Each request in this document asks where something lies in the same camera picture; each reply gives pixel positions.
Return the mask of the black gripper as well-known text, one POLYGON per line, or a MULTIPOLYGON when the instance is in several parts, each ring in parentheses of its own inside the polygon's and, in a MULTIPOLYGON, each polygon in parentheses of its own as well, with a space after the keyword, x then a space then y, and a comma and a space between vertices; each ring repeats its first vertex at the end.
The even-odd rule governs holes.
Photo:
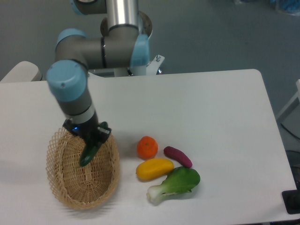
POLYGON ((108 123, 99 123, 96 112, 85 112, 65 119, 63 127, 75 136, 79 136, 86 143, 94 143, 100 147, 111 134, 108 123))

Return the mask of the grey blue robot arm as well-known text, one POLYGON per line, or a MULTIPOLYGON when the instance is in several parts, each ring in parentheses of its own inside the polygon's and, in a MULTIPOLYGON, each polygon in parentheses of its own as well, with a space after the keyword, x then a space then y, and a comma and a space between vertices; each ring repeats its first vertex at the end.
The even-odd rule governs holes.
POLYGON ((108 33, 89 39, 81 30, 62 31, 46 80, 66 116, 64 127, 86 144, 99 146, 108 139, 110 130, 98 124, 87 87, 88 71, 145 66, 150 59, 149 41, 139 30, 136 0, 73 0, 71 5, 80 15, 106 14, 108 33))

